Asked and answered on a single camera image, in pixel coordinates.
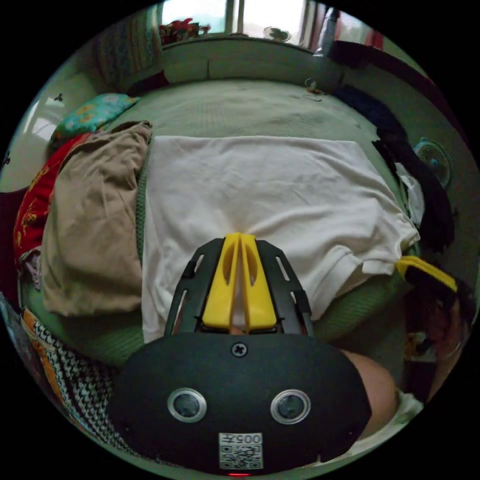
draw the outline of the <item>electric fan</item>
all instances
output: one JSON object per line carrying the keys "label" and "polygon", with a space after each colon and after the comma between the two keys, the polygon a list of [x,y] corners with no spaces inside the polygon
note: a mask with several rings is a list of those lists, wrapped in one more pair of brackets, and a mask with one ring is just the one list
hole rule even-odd
{"label": "electric fan", "polygon": [[446,189],[452,179],[452,160],[445,149],[436,141],[422,137],[413,149],[417,157],[434,173],[441,186]]}

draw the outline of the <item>screw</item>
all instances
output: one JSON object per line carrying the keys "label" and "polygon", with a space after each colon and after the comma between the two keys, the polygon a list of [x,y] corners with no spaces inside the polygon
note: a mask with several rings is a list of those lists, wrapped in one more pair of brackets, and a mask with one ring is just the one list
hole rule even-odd
{"label": "screw", "polygon": [[232,345],[230,351],[234,357],[241,358],[247,354],[249,349],[244,343],[237,342]]}

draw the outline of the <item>white cloth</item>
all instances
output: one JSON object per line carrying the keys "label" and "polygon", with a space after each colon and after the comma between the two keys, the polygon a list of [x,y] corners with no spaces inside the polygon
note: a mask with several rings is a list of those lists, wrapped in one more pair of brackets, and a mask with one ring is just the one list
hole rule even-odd
{"label": "white cloth", "polygon": [[396,163],[395,167],[396,174],[407,189],[408,211],[410,212],[411,221],[416,227],[419,227],[425,213],[425,199],[422,187],[419,181],[410,175],[401,163]]}
{"label": "white cloth", "polygon": [[[282,249],[314,320],[370,276],[391,275],[402,251],[420,239],[352,141],[156,136],[147,176],[146,343],[163,335],[185,266],[212,239],[240,232]],[[244,324],[238,309],[234,324]]]}

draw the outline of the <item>green mat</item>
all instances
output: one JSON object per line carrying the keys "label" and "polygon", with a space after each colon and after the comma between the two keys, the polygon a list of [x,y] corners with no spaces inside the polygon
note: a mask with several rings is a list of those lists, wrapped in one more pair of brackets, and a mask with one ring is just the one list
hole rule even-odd
{"label": "green mat", "polygon": [[[278,136],[357,142],[406,212],[402,190],[372,146],[375,127],[336,98],[314,102],[296,85],[267,81],[207,81],[155,90],[112,123],[148,120],[153,135],[191,137]],[[147,163],[138,176],[137,248],[142,259]],[[419,246],[407,255],[418,255]],[[315,335],[330,342],[408,291],[398,274],[377,276],[336,299],[320,321]],[[68,347],[93,359],[121,366],[143,345],[140,311],[95,318],[67,319],[45,311],[41,293],[31,283],[21,286],[23,303]]]}

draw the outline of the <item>yellow strap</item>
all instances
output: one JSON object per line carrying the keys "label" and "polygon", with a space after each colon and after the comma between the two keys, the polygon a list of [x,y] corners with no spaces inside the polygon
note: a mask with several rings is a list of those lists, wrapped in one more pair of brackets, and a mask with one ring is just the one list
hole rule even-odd
{"label": "yellow strap", "polygon": [[267,278],[253,235],[240,236],[243,302],[247,332],[272,329],[277,323]]}
{"label": "yellow strap", "polygon": [[225,237],[220,258],[211,284],[203,324],[211,329],[230,330],[237,285],[240,234],[231,233]]}
{"label": "yellow strap", "polygon": [[428,275],[432,276],[439,282],[442,282],[444,285],[449,287],[454,292],[457,292],[457,282],[453,277],[441,271],[437,267],[427,263],[426,261],[422,260],[417,256],[403,256],[397,263],[396,268],[400,275],[405,278],[407,274],[407,270],[409,267],[414,267],[423,272],[427,273]]}

